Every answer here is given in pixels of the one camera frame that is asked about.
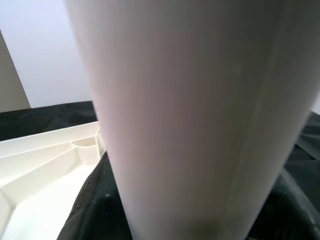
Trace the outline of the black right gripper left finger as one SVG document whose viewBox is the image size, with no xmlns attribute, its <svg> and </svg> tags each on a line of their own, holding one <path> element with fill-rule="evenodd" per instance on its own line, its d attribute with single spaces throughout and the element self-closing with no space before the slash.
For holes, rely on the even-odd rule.
<svg viewBox="0 0 320 240">
<path fill-rule="evenodd" d="M 105 152 L 81 187 L 59 240 L 131 240 L 132 235 Z"/>
</svg>

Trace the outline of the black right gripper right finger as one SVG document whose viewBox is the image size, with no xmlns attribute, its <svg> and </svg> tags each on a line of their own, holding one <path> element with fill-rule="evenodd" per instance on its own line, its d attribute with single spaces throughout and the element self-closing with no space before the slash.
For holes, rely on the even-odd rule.
<svg viewBox="0 0 320 240">
<path fill-rule="evenodd" d="M 247 240 L 318 240 L 320 212 L 283 169 L 268 195 Z"/>
</svg>

